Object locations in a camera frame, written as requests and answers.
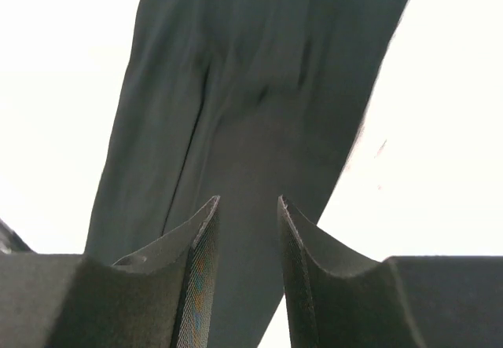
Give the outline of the black t-shirt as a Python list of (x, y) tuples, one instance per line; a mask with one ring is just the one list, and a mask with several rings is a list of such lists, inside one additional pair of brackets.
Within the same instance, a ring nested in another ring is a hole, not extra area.
[(220, 199), (207, 344), (259, 345), (283, 295), (277, 201), (316, 222), (408, 0), (140, 0), (86, 253)]

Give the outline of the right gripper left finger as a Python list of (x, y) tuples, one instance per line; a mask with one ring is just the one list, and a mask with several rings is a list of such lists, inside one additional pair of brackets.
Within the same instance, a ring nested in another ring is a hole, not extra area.
[(107, 266), (39, 254), (1, 227), (4, 347), (205, 347), (218, 268), (218, 197)]

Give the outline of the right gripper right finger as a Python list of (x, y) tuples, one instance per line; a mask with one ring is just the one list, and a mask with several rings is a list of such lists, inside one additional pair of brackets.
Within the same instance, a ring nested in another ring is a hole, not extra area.
[(499, 347), (499, 256), (368, 258), (277, 202), (294, 347)]

